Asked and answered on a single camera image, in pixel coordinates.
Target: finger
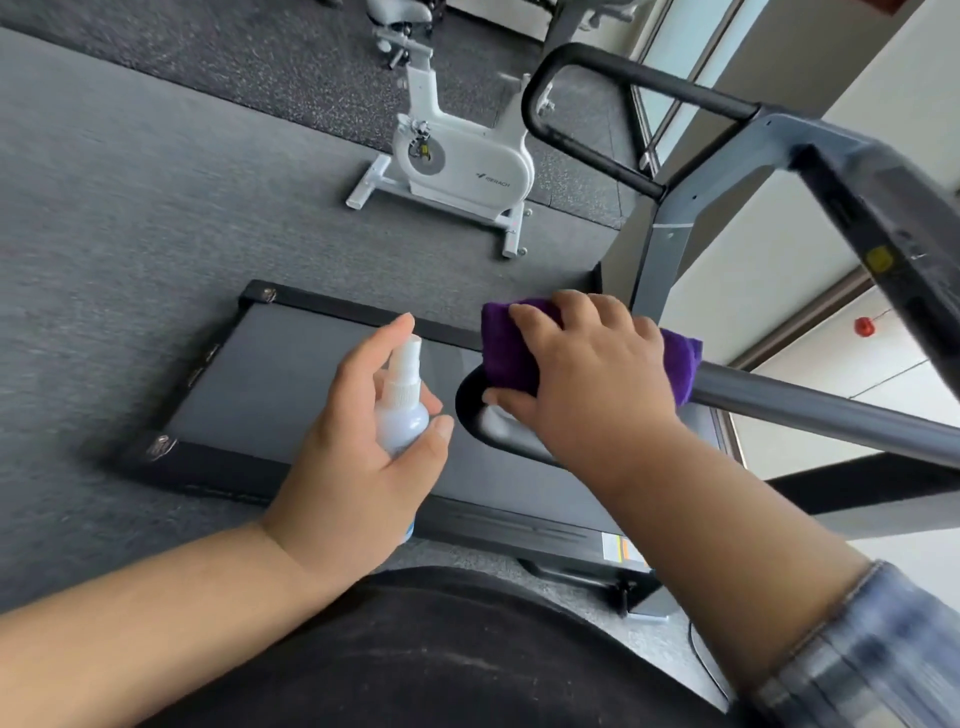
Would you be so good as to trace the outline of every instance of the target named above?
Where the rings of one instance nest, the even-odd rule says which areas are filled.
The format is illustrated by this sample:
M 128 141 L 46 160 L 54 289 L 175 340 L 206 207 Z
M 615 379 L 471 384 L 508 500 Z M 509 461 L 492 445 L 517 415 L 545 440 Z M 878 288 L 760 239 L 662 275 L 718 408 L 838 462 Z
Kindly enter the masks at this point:
M 510 306 L 510 318 L 520 329 L 523 343 L 536 359 L 543 352 L 552 336 L 560 333 L 557 322 L 535 306 L 526 303 L 514 303 Z
M 373 407 L 376 401 L 374 375 L 387 363 L 390 352 L 400 346 L 414 330 L 414 317 L 397 316 L 353 348 L 337 367 L 337 375 L 326 396 L 327 407 Z
M 383 380 L 386 375 L 386 369 L 378 369 L 373 373 L 373 387 L 376 391 L 376 398 L 378 400 L 383 397 Z M 444 411 L 444 403 L 440 401 L 440 398 L 437 397 L 437 395 L 430 391 L 430 388 L 426 385 L 425 381 L 420 383 L 420 401 L 423 403 L 423 406 L 426 407 L 426 411 L 431 417 L 434 415 L 439 415 Z
M 600 314 L 586 293 L 557 291 L 553 294 L 553 303 L 560 309 L 567 331 L 600 326 Z
M 387 472 L 411 503 L 423 502 L 436 484 L 446 464 L 452 434 L 452 417 L 441 415 L 434 418 L 414 444 L 387 467 Z
M 600 323 L 605 327 L 616 331 L 634 330 L 634 317 L 618 298 L 599 293 L 590 293 L 588 297 L 596 306 L 597 313 L 600 314 Z
M 653 319 L 648 319 L 646 316 L 636 316 L 634 318 L 634 331 L 650 343 L 663 346 L 663 334 L 660 333 L 660 327 L 654 323 Z
M 537 414 L 537 398 L 516 389 L 497 389 L 491 387 L 483 393 L 486 404 L 495 404 L 516 417 L 517 421 L 528 427 L 534 426 Z

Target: power cord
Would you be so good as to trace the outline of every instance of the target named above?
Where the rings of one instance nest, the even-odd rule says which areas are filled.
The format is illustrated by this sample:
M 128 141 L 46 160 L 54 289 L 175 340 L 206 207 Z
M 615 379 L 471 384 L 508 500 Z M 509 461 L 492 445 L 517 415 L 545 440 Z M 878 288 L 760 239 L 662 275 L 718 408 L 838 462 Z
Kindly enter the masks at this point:
M 720 691 L 720 694 L 724 696 L 724 700 L 730 703 L 731 700 L 730 700 L 730 696 L 727 695 L 727 691 L 725 691 L 721 687 L 720 681 L 717 680 L 715 677 L 713 677 L 713 673 L 710 672 L 709 667 L 707 667 L 707 663 L 704 662 L 704 658 L 700 656 L 700 652 L 697 650 L 697 644 L 693 641 L 693 622 L 692 621 L 688 622 L 686 625 L 686 641 L 690 643 L 690 650 L 693 652 L 693 656 L 697 658 L 697 662 L 700 663 L 700 667 L 704 669 L 704 672 L 707 674 L 707 677 L 710 679 L 710 682 L 713 683 L 716 689 Z

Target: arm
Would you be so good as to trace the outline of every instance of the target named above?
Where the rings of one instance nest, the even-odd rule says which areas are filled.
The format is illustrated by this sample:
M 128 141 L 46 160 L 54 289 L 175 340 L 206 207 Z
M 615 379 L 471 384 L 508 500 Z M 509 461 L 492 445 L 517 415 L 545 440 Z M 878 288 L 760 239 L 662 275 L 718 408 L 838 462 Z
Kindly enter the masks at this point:
M 736 686 L 757 685 L 867 559 L 684 427 L 653 322 L 609 296 L 554 302 L 563 329 L 532 306 L 511 309 L 540 365 L 538 396 L 489 390 L 487 401 L 588 485 Z
M 439 477 L 453 427 L 436 418 L 394 462 L 375 442 L 375 374 L 413 324 L 400 317 L 345 359 L 261 522 L 0 618 L 4 725 L 135 723 L 246 662 L 379 566 Z M 422 398 L 440 411 L 429 392 Z

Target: forearm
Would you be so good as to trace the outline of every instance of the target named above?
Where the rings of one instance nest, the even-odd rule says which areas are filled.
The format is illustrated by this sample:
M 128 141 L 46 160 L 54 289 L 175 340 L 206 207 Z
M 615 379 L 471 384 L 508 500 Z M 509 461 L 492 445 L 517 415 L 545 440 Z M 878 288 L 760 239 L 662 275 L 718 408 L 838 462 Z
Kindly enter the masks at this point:
M 867 569 L 843 539 L 683 427 L 598 488 L 739 688 L 767 676 Z
M 257 525 L 0 618 L 9 726 L 128 725 L 262 651 L 349 584 L 317 586 Z

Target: gray metal tube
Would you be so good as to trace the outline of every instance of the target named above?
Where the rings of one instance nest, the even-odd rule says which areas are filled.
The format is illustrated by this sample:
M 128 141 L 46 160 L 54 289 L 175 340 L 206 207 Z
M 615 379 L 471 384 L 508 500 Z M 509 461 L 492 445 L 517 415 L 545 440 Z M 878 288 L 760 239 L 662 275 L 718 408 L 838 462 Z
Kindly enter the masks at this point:
M 897 455 L 960 468 L 960 428 L 704 362 L 691 399 Z

